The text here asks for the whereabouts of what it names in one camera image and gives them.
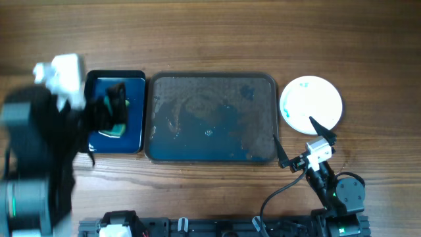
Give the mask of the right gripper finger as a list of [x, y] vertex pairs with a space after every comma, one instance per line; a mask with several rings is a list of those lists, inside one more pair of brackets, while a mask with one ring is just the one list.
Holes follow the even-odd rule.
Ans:
[[283, 149], [277, 135], [273, 134], [273, 139], [277, 150], [278, 164], [281, 168], [286, 168], [289, 166], [289, 158]]
[[326, 139], [329, 145], [335, 145], [337, 141], [336, 139], [337, 136], [335, 133], [333, 133], [331, 130], [328, 130], [324, 126], [322, 126], [313, 117], [309, 117], [309, 120], [318, 136], [322, 136], [324, 139]]

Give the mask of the green yellow sponge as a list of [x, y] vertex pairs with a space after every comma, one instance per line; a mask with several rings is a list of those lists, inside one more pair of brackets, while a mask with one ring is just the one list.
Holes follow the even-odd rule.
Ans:
[[[110, 115], [114, 115], [114, 109], [111, 105], [111, 100], [108, 96], [103, 99], [105, 106], [107, 107]], [[115, 124], [110, 130], [100, 130], [99, 134], [109, 138], [120, 138], [126, 131], [126, 124]]]

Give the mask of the white plate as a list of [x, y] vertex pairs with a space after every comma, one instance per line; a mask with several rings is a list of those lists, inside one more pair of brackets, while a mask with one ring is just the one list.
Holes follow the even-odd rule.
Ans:
[[279, 106], [287, 124], [308, 135], [316, 134], [310, 117], [331, 130], [343, 114], [339, 91], [318, 76], [301, 76], [292, 80], [282, 91]]

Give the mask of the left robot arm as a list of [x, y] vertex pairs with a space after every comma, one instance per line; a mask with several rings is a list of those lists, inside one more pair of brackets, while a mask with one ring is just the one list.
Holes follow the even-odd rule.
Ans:
[[42, 85], [18, 88], [5, 98], [1, 121], [9, 144], [1, 180], [2, 236], [53, 236], [72, 212], [76, 154], [89, 150], [90, 133], [128, 120], [123, 83], [108, 87], [83, 109], [66, 102], [58, 110], [57, 101]]

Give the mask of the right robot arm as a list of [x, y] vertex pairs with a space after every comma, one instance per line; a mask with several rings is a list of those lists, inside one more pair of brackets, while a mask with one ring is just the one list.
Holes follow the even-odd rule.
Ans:
[[323, 208], [315, 209], [310, 215], [283, 218], [278, 232], [286, 236], [369, 236], [368, 218], [360, 216], [364, 211], [365, 181], [352, 172], [335, 173], [328, 159], [335, 153], [336, 134], [318, 123], [313, 117], [310, 123], [317, 138], [307, 142], [306, 151], [289, 159], [277, 136], [274, 143], [278, 152], [279, 166], [290, 168], [291, 172], [302, 173], [292, 183], [280, 188], [267, 197], [260, 208], [259, 232], [268, 236], [263, 221], [264, 208], [274, 196], [294, 186], [303, 178], [316, 193]]

